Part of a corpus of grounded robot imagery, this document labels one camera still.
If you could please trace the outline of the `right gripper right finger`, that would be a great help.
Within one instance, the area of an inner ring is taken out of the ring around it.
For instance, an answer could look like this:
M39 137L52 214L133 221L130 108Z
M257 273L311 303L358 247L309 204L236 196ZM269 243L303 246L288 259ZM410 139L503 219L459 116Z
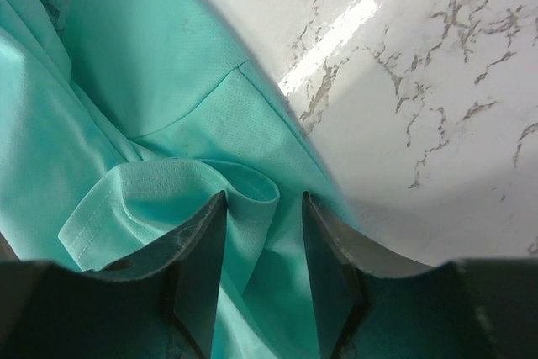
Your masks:
M323 358L534 358L537 261L413 261L312 193L303 238Z

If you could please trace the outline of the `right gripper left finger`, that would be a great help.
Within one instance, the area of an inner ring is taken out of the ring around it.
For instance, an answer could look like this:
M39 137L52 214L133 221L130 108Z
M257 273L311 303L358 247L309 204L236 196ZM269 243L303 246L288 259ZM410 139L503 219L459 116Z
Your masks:
M1 265L4 358L208 358L224 258L226 197L98 271Z

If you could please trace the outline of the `teal t shirt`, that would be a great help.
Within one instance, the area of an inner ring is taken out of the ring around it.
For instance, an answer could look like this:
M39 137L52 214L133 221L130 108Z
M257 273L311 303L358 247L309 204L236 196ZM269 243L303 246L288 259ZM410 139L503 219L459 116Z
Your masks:
M302 196L337 187L200 0L1 0L1 232L105 267L225 192L215 358L316 358Z

